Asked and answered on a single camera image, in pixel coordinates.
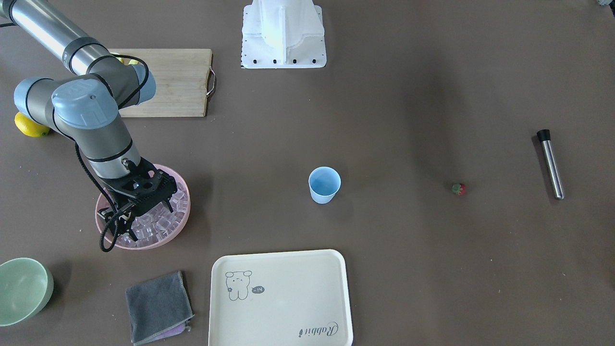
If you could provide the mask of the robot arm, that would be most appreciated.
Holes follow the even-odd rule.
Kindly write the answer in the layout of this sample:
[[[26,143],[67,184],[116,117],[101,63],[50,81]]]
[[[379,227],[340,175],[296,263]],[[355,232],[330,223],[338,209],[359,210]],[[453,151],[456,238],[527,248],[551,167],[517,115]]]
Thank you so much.
[[[169,207],[175,179],[141,157],[120,115],[154,97],[156,81],[148,66],[122,64],[46,0],[3,0],[1,15],[74,74],[19,83],[14,103],[22,114],[75,142],[121,215],[138,217],[162,203]]]

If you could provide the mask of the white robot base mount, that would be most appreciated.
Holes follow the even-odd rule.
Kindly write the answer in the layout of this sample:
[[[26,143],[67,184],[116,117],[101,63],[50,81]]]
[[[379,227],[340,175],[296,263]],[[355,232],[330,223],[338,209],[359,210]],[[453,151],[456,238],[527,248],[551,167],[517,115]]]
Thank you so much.
[[[242,68],[326,66],[322,9],[313,1],[253,0],[243,8],[242,20]]]

